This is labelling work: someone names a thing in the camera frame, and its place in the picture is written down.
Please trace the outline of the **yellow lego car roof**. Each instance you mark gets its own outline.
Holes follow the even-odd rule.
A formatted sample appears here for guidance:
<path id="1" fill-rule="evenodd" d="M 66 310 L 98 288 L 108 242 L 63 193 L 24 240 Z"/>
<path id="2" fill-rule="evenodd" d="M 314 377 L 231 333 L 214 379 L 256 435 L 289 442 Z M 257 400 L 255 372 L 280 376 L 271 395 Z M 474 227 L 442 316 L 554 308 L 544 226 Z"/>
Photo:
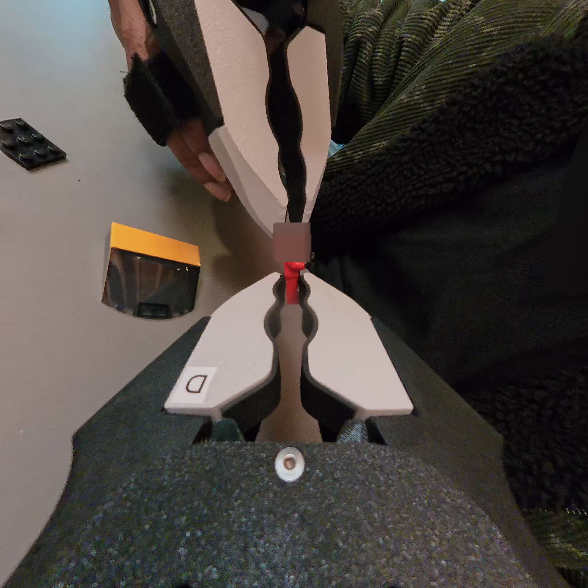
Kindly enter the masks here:
<path id="1" fill-rule="evenodd" d="M 200 271 L 196 245 L 112 223 L 101 302 L 136 318 L 185 316 L 194 310 Z"/>

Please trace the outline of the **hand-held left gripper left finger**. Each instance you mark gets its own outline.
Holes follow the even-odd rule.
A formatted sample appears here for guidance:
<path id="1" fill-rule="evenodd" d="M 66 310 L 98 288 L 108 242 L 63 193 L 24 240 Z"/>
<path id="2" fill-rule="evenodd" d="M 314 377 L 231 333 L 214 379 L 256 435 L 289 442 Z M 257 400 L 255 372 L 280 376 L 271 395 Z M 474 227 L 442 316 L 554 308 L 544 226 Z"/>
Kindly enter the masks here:
<path id="1" fill-rule="evenodd" d="M 231 404 L 269 381 L 275 345 L 266 317 L 281 277 L 270 273 L 212 313 L 165 401 L 167 413 L 223 418 Z"/>

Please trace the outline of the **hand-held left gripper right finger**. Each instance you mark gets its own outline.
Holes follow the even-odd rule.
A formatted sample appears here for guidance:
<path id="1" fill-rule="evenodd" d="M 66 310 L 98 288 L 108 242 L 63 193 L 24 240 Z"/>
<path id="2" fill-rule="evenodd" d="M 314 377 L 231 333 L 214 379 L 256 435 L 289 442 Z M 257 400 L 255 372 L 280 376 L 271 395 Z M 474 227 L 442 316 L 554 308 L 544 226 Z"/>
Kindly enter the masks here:
<path id="1" fill-rule="evenodd" d="M 414 406 L 371 316 L 311 273 L 300 277 L 305 409 L 314 418 L 409 415 Z"/>

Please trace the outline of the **red lego minifigure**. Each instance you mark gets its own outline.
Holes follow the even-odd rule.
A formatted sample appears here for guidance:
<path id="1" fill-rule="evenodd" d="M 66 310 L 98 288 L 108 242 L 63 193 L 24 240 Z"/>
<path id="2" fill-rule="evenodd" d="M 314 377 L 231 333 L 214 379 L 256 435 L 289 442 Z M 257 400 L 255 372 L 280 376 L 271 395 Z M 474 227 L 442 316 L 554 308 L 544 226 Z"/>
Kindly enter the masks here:
<path id="1" fill-rule="evenodd" d="M 303 270 L 310 270 L 313 262 L 283 262 L 285 279 L 285 301 L 288 305 L 299 304 L 299 279 Z"/>

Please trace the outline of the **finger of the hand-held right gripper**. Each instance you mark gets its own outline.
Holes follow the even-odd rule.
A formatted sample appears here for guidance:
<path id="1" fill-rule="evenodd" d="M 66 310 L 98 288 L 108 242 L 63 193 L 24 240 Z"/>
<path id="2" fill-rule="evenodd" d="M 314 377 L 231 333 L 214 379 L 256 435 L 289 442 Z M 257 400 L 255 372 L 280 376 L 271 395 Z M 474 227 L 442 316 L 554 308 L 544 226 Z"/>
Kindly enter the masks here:
<path id="1" fill-rule="evenodd" d="M 324 33 L 305 26 L 286 50 L 290 82 L 302 122 L 300 150 L 305 163 L 305 209 L 309 222 L 329 154 L 331 118 Z"/>
<path id="2" fill-rule="evenodd" d="M 288 197 L 268 120 L 269 67 L 259 29 L 232 1 L 195 1 L 223 122 L 209 143 L 253 220 L 272 236 Z"/>

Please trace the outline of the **dark studded lego plate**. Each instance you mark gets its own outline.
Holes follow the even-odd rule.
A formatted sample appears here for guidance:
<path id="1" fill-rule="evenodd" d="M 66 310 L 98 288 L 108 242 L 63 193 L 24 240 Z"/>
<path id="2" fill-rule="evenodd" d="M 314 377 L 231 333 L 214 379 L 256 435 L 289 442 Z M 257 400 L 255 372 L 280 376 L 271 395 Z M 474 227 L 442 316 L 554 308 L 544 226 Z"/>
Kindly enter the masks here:
<path id="1" fill-rule="evenodd" d="M 67 159 L 65 151 L 22 118 L 1 121 L 1 153 L 27 171 Z"/>

